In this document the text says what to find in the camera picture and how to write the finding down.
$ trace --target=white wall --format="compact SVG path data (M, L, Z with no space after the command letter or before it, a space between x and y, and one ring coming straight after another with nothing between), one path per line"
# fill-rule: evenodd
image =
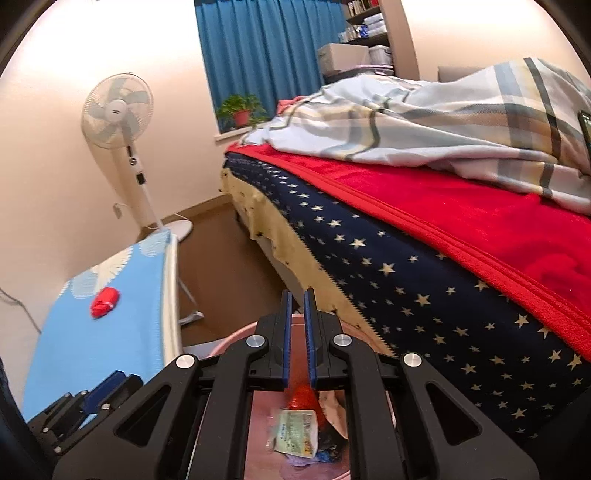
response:
M421 80L436 81L438 66L487 67L540 57L591 86L569 41L534 0L401 1Z
M134 242L138 225L126 211L117 220L114 202L152 222L127 168L80 131L87 94L125 71L155 97L137 148L158 213L218 194L223 146L193 2L58 0L0 78L0 287L40 323L68 278ZM24 313L0 302L0 355L18 401L36 338Z

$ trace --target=smartphone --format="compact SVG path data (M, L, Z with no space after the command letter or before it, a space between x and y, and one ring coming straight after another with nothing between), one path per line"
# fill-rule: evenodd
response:
M583 130L583 136L585 137L585 143L587 144L587 152L589 152L589 158L591 158L591 113L579 112L579 123Z

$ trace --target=window sill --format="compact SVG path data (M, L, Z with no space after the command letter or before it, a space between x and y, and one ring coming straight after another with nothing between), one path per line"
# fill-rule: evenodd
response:
M228 138L240 137L241 135L249 132L250 130L252 130L252 127L243 127L237 130L230 130L229 132L226 132L224 134L214 135L213 139L216 142L221 142L222 140L227 140Z

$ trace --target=silver screw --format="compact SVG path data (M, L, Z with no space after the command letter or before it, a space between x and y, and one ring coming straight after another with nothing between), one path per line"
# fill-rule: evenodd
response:
M265 344L265 337L263 337L262 335L251 335L246 339L246 344L248 346L256 348L258 346Z
M333 338L333 342L338 346L349 346L353 339L346 333L339 333Z
M423 363L421 356L417 355L416 353L407 353L404 355L402 361L409 367L418 367L421 363Z
M195 364L195 357L193 355L181 355L177 358L177 367L190 368Z

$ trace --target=star pattern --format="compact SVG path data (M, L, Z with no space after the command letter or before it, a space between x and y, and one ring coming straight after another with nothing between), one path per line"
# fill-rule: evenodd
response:
M225 167L273 202L392 351L422 354L516 442L589 386L591 364L487 279L283 169L237 153Z

